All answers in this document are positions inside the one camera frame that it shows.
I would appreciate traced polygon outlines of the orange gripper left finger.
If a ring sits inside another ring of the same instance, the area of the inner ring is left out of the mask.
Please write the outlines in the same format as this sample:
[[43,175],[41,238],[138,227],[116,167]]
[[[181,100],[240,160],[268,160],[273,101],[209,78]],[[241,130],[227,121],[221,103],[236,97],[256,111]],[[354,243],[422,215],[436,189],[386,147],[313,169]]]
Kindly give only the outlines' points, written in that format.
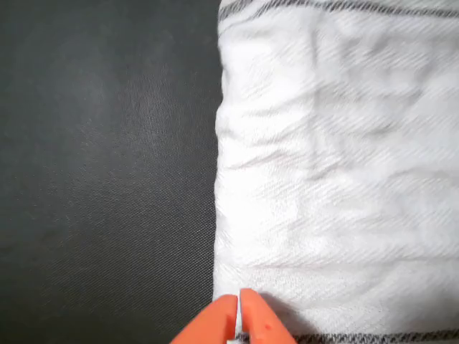
[[171,344],[227,344],[235,338],[238,299],[223,295],[207,305]]

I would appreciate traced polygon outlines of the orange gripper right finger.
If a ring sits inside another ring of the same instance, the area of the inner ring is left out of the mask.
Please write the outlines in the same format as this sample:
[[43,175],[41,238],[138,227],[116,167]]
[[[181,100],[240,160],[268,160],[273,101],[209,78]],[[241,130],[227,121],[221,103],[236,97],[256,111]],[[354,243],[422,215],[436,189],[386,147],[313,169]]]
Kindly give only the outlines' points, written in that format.
[[242,330],[250,344],[296,344],[295,339],[260,294],[252,289],[240,290]]

